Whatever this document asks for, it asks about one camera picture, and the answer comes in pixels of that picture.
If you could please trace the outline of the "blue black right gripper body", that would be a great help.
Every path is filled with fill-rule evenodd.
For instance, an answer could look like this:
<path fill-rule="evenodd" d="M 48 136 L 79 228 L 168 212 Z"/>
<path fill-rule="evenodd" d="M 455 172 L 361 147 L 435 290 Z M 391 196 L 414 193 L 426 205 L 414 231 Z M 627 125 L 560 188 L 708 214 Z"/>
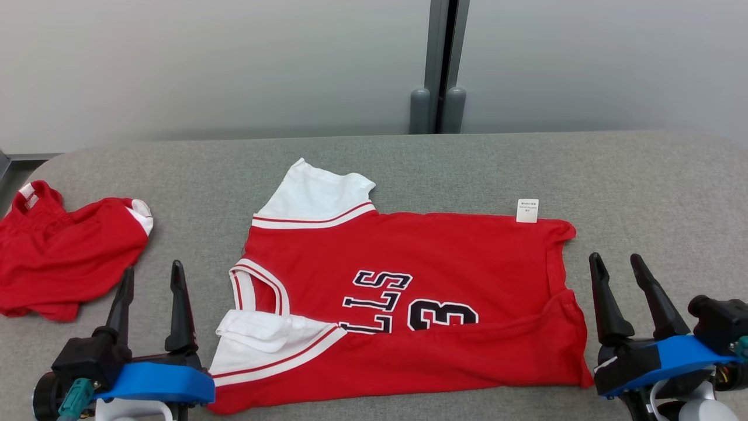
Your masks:
<path fill-rule="evenodd" d="M 737 361 L 734 354 L 720 355 L 695 336 L 673 336 L 615 351 L 613 357 L 595 367 L 594 381 L 598 395 L 615 398 L 628 390 Z"/>

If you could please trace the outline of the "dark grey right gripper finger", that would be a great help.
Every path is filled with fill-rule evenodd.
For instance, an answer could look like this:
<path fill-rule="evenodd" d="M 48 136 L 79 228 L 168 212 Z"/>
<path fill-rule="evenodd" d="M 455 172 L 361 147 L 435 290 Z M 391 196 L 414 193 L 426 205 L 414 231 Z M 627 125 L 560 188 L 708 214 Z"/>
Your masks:
<path fill-rule="evenodd" d="M 588 257 L 591 293 L 595 306 L 598 341 L 602 346 L 620 346 L 634 335 L 634 328 L 623 316 L 610 288 L 610 275 L 599 253 Z"/>
<path fill-rule="evenodd" d="M 647 305 L 654 323 L 653 339 L 665 340 L 673 336 L 688 336 L 690 328 L 681 317 L 662 285 L 655 279 L 649 267 L 639 254 L 630 257 L 636 283 L 645 293 Z"/>

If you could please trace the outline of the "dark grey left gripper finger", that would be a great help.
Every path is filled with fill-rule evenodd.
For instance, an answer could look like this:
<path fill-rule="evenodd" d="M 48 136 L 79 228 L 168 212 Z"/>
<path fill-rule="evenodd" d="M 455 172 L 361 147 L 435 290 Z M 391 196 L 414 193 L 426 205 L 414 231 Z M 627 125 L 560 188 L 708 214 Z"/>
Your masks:
<path fill-rule="evenodd" d="M 118 285 L 105 327 L 119 347 L 128 348 L 129 306 L 134 298 L 134 268 L 126 267 Z"/>
<path fill-rule="evenodd" d="M 170 276 L 172 312 L 170 334 L 165 339 L 169 354 L 196 352 L 198 350 L 195 323 L 181 261 L 173 261 Z"/>

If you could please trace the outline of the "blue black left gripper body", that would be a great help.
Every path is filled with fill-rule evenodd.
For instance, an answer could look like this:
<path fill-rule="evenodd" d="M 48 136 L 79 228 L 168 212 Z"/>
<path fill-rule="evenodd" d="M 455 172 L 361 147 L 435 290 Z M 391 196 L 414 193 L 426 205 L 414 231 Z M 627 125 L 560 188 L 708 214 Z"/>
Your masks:
<path fill-rule="evenodd" d="M 162 354 L 126 363 L 112 389 L 93 398 L 208 405 L 216 400 L 216 383 L 196 352 Z"/>

